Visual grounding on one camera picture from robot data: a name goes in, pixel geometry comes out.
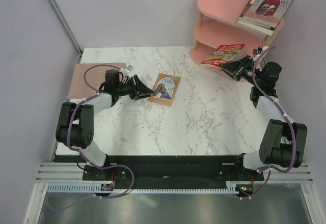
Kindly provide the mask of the pink Shakespeare story book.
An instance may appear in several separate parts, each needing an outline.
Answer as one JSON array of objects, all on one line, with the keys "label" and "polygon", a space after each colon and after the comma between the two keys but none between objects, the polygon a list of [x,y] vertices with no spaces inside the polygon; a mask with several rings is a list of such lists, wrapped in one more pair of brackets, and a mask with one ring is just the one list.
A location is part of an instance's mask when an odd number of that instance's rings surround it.
[{"label": "pink Shakespeare story book", "polygon": [[291,2],[292,0],[255,0],[243,17],[270,27],[276,27]]}]

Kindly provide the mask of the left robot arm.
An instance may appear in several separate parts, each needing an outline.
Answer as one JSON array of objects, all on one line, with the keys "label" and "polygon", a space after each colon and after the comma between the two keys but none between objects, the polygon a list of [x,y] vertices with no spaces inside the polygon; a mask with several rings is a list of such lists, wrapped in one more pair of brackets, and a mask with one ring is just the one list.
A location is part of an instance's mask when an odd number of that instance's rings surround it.
[{"label": "left robot arm", "polygon": [[94,116],[113,107],[123,96],[132,100],[148,98],[153,90],[144,85],[137,75],[121,78],[118,70],[107,70],[105,81],[99,90],[79,103],[65,102],[61,106],[56,129],[56,140],[71,151],[77,152],[85,162],[94,168],[94,174],[101,180],[108,179],[112,168],[108,156],[94,141]]}]

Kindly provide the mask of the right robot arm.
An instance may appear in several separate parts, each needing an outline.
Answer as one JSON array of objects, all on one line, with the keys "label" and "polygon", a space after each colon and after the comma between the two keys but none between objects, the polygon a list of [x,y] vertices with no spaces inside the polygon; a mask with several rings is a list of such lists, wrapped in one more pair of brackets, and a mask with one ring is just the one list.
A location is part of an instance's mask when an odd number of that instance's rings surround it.
[{"label": "right robot arm", "polygon": [[280,106],[275,89],[282,68],[275,62],[262,70],[254,68],[254,61],[246,56],[239,61],[222,63],[221,69],[232,79],[244,79],[253,85],[250,100],[267,122],[259,150],[247,153],[241,163],[233,167],[233,174],[245,180],[252,170],[268,168],[287,173],[303,161],[308,128],[295,122]]}]

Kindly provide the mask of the tan Othello book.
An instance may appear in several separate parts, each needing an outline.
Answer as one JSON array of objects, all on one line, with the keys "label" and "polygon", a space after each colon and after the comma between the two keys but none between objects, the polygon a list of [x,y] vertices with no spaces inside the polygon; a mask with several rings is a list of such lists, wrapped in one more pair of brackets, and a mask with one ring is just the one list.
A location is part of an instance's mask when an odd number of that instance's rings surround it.
[{"label": "tan Othello book", "polygon": [[148,101],[171,107],[174,101],[181,77],[160,73],[153,86],[153,94]]}]

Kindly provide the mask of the red Treehouse book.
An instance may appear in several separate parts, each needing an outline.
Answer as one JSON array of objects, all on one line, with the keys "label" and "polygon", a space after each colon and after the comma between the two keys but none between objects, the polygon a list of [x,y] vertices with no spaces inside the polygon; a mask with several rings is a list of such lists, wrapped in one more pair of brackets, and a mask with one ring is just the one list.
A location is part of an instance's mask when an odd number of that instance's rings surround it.
[{"label": "red Treehouse book", "polygon": [[220,64],[237,61],[246,52],[245,44],[220,45],[202,63],[202,66],[219,68]]}]

